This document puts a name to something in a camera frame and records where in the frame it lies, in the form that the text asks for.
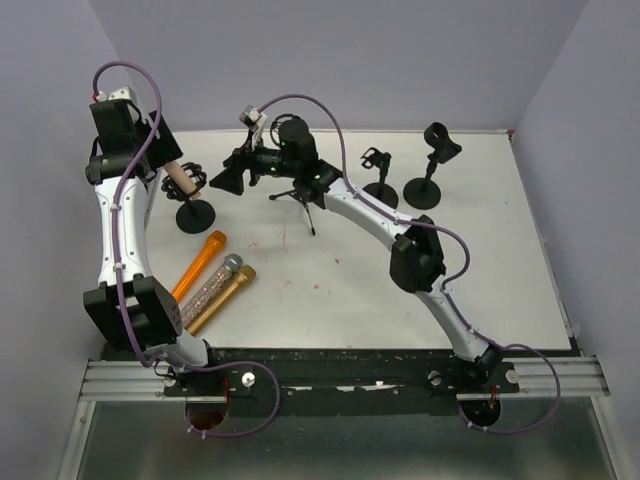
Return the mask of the black round-base orange-mic stand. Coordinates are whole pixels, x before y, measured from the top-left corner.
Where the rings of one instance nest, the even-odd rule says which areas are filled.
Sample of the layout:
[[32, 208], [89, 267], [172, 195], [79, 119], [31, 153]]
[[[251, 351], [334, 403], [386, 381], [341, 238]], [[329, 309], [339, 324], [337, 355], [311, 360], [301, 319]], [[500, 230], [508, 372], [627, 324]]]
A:
[[439, 165], [444, 165], [462, 152], [462, 146], [451, 139], [447, 127], [440, 122], [429, 125], [424, 130], [423, 137], [433, 151], [427, 156], [425, 175], [406, 183], [403, 198], [413, 208], [430, 210], [435, 208], [442, 198], [441, 189], [433, 180], [433, 176]]

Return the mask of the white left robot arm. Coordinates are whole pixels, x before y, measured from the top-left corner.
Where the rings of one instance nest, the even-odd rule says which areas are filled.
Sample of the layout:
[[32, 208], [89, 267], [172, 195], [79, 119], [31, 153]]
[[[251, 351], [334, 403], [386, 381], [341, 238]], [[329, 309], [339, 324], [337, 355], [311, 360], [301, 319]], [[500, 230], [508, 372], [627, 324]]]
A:
[[206, 342], [183, 327], [178, 303], [153, 276], [147, 254], [154, 176], [182, 152], [164, 119], [144, 115], [126, 89], [90, 111], [97, 136], [85, 175], [100, 208], [102, 256], [98, 285], [83, 294], [84, 309], [112, 349], [191, 366], [188, 384], [212, 394], [222, 372], [208, 361]]

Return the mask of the glitter silver-head microphone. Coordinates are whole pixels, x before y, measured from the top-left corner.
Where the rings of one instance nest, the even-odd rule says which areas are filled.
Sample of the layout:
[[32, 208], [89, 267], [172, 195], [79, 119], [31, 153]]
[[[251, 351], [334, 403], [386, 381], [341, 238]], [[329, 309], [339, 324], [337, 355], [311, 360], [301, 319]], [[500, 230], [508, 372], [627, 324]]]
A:
[[223, 263], [181, 309], [180, 315], [184, 327], [189, 326], [220, 294], [243, 265], [244, 261], [238, 254], [229, 254], [224, 258]]

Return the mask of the black round-base clip stand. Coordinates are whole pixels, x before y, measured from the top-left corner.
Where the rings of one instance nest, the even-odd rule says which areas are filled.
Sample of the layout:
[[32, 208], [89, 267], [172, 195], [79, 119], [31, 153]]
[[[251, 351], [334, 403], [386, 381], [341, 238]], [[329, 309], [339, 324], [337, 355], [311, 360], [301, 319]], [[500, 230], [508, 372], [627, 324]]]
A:
[[363, 190], [390, 208], [395, 209], [399, 205], [399, 196], [396, 190], [387, 183], [391, 158], [390, 153], [370, 147], [361, 156], [361, 166], [366, 170], [376, 168], [379, 171], [378, 180], [367, 184]]

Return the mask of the pink beige microphone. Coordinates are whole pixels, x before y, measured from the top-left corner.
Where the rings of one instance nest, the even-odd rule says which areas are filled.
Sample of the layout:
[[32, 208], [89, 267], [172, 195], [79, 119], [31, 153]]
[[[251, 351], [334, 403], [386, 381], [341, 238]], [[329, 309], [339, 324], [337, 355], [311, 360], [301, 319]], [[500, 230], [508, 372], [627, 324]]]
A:
[[184, 194], [195, 199], [200, 197], [197, 185], [177, 161], [166, 163], [164, 170]]

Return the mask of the black tripod microphone stand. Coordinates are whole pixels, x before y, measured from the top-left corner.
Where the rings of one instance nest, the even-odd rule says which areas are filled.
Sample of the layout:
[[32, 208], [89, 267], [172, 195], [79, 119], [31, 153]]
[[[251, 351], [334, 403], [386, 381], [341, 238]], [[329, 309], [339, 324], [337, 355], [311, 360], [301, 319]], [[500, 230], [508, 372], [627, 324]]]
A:
[[[278, 116], [276, 116], [271, 124], [270, 124], [270, 128], [269, 128], [269, 137], [272, 141], [272, 143], [274, 145], [276, 144], [280, 144], [280, 138], [279, 138], [279, 128], [280, 126], [285, 123], [286, 121], [289, 121], [291, 119], [297, 118], [297, 115], [294, 115], [292, 113], [284, 113], [284, 114], [280, 114]], [[270, 194], [268, 196], [268, 199], [270, 201], [276, 201], [280, 198], [284, 198], [284, 197], [290, 197], [291, 199], [295, 200], [297, 203], [299, 203], [304, 211], [306, 212], [308, 221], [309, 221], [309, 227], [310, 227], [310, 233], [312, 236], [316, 235], [316, 229], [314, 226], [314, 222], [311, 216], [311, 212], [310, 212], [310, 208], [309, 208], [309, 203], [304, 200], [302, 198], [302, 196], [300, 195], [300, 193], [296, 190], [296, 189], [290, 189], [287, 191], [283, 191], [277, 194]]]

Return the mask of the orange microphone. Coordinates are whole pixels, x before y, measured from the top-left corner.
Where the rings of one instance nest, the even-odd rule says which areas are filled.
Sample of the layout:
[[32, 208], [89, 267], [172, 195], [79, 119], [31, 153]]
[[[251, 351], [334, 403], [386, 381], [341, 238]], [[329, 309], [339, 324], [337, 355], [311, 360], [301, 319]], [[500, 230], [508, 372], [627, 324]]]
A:
[[172, 290], [172, 296], [180, 303], [195, 284], [196, 280], [204, 272], [207, 266], [211, 263], [213, 258], [222, 251], [227, 242], [227, 236], [216, 230], [212, 232], [205, 240], [205, 243], [191, 262], [185, 273], [182, 275], [179, 282]]

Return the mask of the black round-base shock-mount stand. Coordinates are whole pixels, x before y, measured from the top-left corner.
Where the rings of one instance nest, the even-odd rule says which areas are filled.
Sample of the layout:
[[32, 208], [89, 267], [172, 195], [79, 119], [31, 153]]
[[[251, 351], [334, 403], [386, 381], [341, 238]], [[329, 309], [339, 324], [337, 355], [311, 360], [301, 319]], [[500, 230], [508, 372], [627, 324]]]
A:
[[200, 164], [194, 162], [184, 163], [181, 167], [194, 184], [191, 191], [185, 193], [169, 175], [162, 180], [161, 191], [169, 200], [181, 203], [175, 215], [178, 228], [188, 234], [202, 233], [211, 227], [216, 219], [213, 206], [200, 198], [200, 191], [207, 183], [207, 174]]

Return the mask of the gold microphone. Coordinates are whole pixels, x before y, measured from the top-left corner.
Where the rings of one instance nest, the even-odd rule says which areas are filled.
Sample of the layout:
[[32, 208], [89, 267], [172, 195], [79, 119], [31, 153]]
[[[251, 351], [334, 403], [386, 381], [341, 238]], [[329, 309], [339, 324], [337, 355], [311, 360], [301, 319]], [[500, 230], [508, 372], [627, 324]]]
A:
[[257, 274], [253, 267], [249, 265], [242, 266], [218, 296], [187, 326], [187, 331], [193, 336], [199, 334], [214, 316], [255, 280], [256, 276]]

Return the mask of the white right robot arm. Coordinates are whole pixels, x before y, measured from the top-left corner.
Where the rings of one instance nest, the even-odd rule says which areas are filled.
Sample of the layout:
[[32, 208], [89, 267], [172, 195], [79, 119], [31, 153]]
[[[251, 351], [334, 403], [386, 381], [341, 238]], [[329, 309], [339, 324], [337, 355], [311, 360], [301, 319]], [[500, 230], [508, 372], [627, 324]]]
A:
[[300, 202], [313, 203], [362, 228], [389, 251], [391, 280], [415, 295], [444, 331], [462, 364], [462, 384], [474, 392], [493, 384], [502, 354], [463, 319], [447, 296], [441, 228], [427, 216], [413, 219], [352, 185], [344, 171], [319, 157], [315, 138], [302, 118], [292, 115], [280, 124], [275, 148], [262, 140], [263, 114], [251, 110], [240, 120], [247, 138], [224, 161], [210, 186], [241, 196], [247, 185], [255, 186], [264, 176], [289, 178]]

